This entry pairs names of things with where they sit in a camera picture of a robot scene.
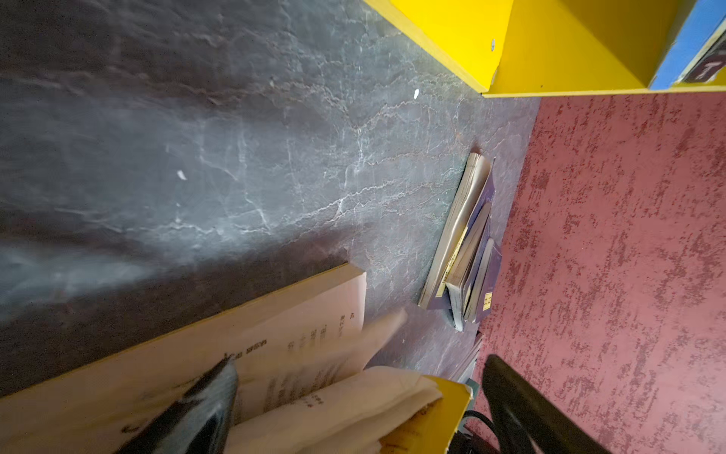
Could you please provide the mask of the yellow cartoon book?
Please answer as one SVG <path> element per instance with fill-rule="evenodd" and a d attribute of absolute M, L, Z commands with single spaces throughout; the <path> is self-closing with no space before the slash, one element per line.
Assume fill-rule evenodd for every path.
<path fill-rule="evenodd" d="M 226 357 L 238 374 L 221 453 L 445 453 L 473 393 L 372 358 L 406 323 L 366 321 L 346 264 L 1 401 L 5 453 L 120 453 Z"/>

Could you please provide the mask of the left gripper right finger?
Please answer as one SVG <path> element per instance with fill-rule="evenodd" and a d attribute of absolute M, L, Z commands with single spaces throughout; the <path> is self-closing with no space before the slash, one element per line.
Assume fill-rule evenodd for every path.
<path fill-rule="evenodd" d="M 497 355 L 486 359 L 482 391 L 502 453 L 607 451 Z"/>

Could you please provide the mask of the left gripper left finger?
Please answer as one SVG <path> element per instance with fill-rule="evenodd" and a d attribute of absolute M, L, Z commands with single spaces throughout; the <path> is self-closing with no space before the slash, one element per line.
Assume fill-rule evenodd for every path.
<path fill-rule="evenodd" d="M 221 453 L 233 421 L 238 374 L 226 357 L 126 442 L 120 453 Z"/>

